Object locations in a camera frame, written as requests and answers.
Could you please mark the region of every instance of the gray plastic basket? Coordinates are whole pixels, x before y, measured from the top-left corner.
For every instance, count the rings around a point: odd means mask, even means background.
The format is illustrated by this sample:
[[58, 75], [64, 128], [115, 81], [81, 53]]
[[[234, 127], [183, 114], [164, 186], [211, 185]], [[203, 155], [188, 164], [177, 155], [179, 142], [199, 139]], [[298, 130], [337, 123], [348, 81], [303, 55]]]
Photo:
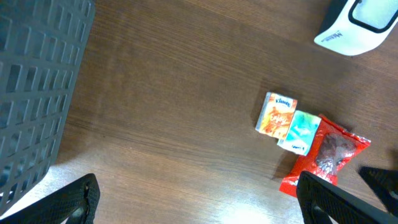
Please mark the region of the gray plastic basket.
[[57, 158], [94, 14], [91, 0], [0, 1], [0, 214]]

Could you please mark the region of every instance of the red bag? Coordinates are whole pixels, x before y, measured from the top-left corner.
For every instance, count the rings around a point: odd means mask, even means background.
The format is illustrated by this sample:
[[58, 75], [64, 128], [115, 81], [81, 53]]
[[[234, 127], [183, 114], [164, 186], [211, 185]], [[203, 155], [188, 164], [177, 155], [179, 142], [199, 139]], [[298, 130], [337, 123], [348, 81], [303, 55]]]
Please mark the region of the red bag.
[[306, 156], [298, 157], [292, 171], [280, 185], [279, 190], [293, 197], [301, 171], [309, 171], [337, 185], [337, 172], [354, 156], [370, 146], [370, 140], [347, 132], [324, 115]]

